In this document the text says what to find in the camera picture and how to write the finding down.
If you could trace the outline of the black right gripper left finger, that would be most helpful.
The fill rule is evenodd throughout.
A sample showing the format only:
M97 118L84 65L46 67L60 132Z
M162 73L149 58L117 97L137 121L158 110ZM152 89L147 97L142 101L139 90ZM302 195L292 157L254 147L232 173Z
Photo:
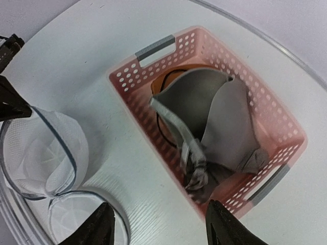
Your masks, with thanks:
M114 209L102 203L92 215L60 245L114 245Z

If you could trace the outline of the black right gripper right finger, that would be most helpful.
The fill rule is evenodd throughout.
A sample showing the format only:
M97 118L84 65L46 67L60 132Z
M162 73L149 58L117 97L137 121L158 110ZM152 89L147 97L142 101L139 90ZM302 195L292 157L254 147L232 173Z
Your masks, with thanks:
M219 201L210 200L205 222L208 245L267 245Z

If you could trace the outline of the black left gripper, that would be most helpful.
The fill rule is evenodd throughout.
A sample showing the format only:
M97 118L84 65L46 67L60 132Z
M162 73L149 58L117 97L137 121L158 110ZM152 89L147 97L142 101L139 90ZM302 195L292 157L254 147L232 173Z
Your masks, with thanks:
M25 42L16 34L1 36L1 67L3 72L14 56L22 49ZM18 94L6 77L1 76L1 122L16 118L28 118L32 115L29 104Z

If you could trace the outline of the white mesh laundry bag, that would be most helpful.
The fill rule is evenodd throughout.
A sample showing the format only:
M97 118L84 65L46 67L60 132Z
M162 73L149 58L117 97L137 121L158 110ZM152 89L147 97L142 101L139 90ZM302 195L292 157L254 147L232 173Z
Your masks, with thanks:
M30 108L31 115L1 127L1 169L10 189L34 209L54 244L60 244L103 203L113 209L113 243L130 244L127 215L119 202L96 187L81 186L89 147L76 120Z

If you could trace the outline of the orange black bra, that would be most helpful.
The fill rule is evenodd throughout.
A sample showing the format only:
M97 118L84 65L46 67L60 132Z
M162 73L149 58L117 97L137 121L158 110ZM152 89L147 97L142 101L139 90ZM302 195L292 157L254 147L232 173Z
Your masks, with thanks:
M163 90L165 90L177 77L182 75L184 72L187 72L190 69L195 68L212 68L212 66L205 65L205 64L186 64L177 67L170 68L159 75L150 85L151 92L153 95L159 94ZM160 118L159 114L156 113L156 124L158 130L163 137L163 139L173 148L177 148L177 144L170 140L162 131L161 125L163 125L163 121Z

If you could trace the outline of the grey bra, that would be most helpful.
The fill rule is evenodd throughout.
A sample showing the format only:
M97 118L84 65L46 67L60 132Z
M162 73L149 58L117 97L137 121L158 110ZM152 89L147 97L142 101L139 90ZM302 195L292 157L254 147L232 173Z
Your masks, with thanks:
M268 152L255 135L248 93L239 79L195 68L150 99L177 144L185 191L198 204L233 174L257 174L268 164Z

